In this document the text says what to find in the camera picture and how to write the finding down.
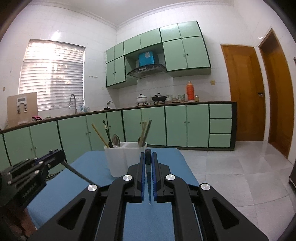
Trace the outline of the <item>person's left hand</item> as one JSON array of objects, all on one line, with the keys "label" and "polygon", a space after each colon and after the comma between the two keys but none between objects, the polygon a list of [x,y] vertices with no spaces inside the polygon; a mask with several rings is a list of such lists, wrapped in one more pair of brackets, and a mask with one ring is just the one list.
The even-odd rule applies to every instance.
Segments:
[{"label": "person's left hand", "polygon": [[37,231],[27,208],[23,210],[9,210],[6,215],[9,220],[9,227],[16,237],[28,238]]}]

